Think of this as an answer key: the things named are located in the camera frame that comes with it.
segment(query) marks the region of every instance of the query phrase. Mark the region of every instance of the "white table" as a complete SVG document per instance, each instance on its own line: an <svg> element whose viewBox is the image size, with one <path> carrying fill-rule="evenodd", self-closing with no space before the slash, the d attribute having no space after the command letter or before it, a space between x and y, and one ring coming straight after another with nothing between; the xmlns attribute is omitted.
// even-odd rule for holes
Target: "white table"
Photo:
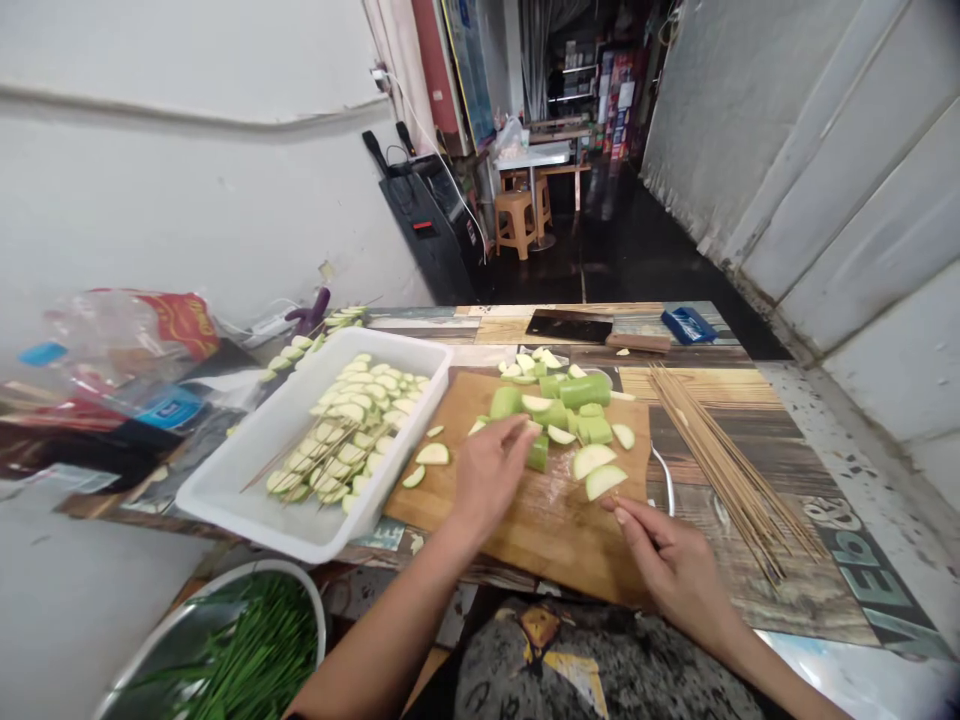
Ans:
<svg viewBox="0 0 960 720"><path fill-rule="evenodd" d="M546 165L563 165L570 162L570 142L560 140L558 142L543 143L542 145L531 145L524 152L516 157L497 158L494 162L498 171L501 170L519 170L520 168L530 169L530 196L533 200L533 224L536 227L539 238L540 223L537 221L537 171L535 168ZM550 237L547 241L547 235L544 235L543 243L534 247L530 246L530 252L539 252L553 247L556 238Z"/></svg>

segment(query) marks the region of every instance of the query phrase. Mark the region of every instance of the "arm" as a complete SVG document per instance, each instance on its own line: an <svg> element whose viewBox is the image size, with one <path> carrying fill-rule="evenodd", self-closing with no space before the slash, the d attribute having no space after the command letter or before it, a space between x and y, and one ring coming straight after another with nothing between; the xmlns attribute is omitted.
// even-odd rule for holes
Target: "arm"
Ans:
<svg viewBox="0 0 960 720"><path fill-rule="evenodd" d="M287 715L379 720L400 715L457 580L503 518L536 433L518 415L460 447L453 509L410 566L354 625Z"/></svg>
<svg viewBox="0 0 960 720"><path fill-rule="evenodd" d="M747 627L699 530L626 498L601 505L616 516L650 594L674 626L793 717L849 717Z"/></svg>

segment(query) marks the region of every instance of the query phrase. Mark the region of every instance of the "wooden cutting board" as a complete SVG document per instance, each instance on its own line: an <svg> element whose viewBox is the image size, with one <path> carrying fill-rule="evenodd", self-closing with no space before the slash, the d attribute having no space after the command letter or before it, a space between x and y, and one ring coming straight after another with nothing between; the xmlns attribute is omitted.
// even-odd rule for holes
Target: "wooden cutting board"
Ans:
<svg viewBox="0 0 960 720"><path fill-rule="evenodd" d="M398 482L384 508L386 515L429 532L440 527L453 505L457 448L477 416L489 413L493 394L503 384L496 377L456 373L429 425L443 425L444 431L425 438L417 447L419 452L429 442L442 442L450 448L453 460L450 465L429 466L415 488L404 488ZM520 391L540 395L539 385ZM613 464L629 475L616 491L622 497L646 502L650 458L647 405L613 400L605 413L608 421L629 426L637 436L629 452L616 440L610 446L618 456ZM551 442L547 472L524 471L513 505L483 552L582 593L613 603L639 604L644 599L643 582L616 520L589 502L583 482L573 478L570 463L579 448L578 442L566 448ZM415 467L411 459L401 478Z"/></svg>

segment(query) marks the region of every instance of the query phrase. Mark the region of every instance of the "white plastic tray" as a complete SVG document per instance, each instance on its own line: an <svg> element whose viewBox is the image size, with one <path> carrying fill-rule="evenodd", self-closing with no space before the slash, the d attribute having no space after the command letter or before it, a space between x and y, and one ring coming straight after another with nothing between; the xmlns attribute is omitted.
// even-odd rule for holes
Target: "white plastic tray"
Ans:
<svg viewBox="0 0 960 720"><path fill-rule="evenodd" d="M362 352L370 353L375 363L426 375L430 384L351 513L344 515L339 504L320 508L312 497L302 504L282 505L268 497L265 478L241 493L291 440L306 433L315 420L310 408L344 365ZM327 562L376 525L387 495L447 390L452 357L453 351L438 343L360 328L340 330L190 476L177 492L177 505L303 562Z"/></svg>

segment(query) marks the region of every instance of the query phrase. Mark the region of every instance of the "hand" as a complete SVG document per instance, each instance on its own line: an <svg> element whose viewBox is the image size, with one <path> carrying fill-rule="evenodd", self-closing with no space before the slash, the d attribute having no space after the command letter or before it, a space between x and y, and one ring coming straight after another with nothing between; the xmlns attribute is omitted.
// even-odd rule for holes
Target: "hand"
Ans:
<svg viewBox="0 0 960 720"><path fill-rule="evenodd" d="M482 545L513 502L527 453L538 433L514 415L470 435L457 456L457 492L448 523Z"/></svg>
<svg viewBox="0 0 960 720"><path fill-rule="evenodd" d="M752 638L720 580L707 539L697 528L649 505L607 497L654 602L664 617L721 662Z"/></svg>

